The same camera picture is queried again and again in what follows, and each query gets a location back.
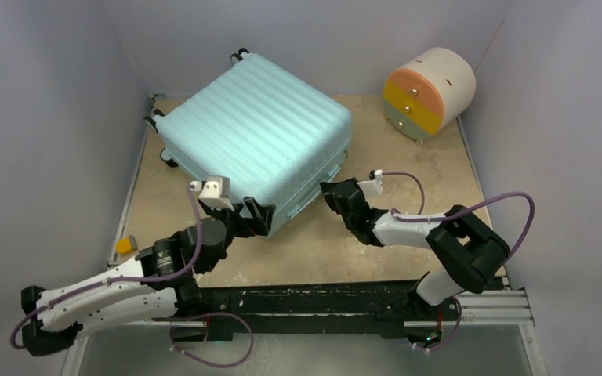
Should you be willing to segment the light blue suitcase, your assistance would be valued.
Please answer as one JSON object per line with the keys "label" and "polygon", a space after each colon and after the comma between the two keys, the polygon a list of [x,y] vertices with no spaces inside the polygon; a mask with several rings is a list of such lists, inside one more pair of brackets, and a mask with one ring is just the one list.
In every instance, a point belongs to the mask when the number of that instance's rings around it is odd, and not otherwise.
{"label": "light blue suitcase", "polygon": [[338,174],[352,136],[350,111],[260,54],[239,49],[232,67],[171,112],[146,122],[164,160],[205,181],[230,179],[230,201],[273,204],[279,230]]}

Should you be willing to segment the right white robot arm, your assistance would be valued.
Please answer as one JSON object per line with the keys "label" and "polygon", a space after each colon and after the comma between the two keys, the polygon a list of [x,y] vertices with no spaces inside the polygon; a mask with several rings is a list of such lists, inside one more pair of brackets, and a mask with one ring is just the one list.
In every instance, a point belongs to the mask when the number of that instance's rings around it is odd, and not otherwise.
{"label": "right white robot arm", "polygon": [[373,208],[369,198],[383,192],[379,177],[322,182],[320,188],[326,204],[362,244],[425,248],[435,254],[440,269],[426,274],[408,299],[411,313],[420,319],[430,317],[454,295],[483,292],[510,256],[510,246],[462,205],[438,215]]}

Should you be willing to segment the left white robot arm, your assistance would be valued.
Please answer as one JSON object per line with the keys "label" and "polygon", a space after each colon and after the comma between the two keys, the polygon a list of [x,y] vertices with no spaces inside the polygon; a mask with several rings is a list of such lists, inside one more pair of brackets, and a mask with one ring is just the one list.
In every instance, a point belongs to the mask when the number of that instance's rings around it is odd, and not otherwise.
{"label": "left white robot arm", "polygon": [[205,298],[196,275],[212,271],[226,258],[236,237],[266,236],[273,205],[246,197],[232,209],[193,201],[193,212],[206,217],[101,274],[57,289],[32,285],[21,291],[25,317],[10,345],[32,356],[71,347],[80,338],[137,320],[193,320],[204,312]]}

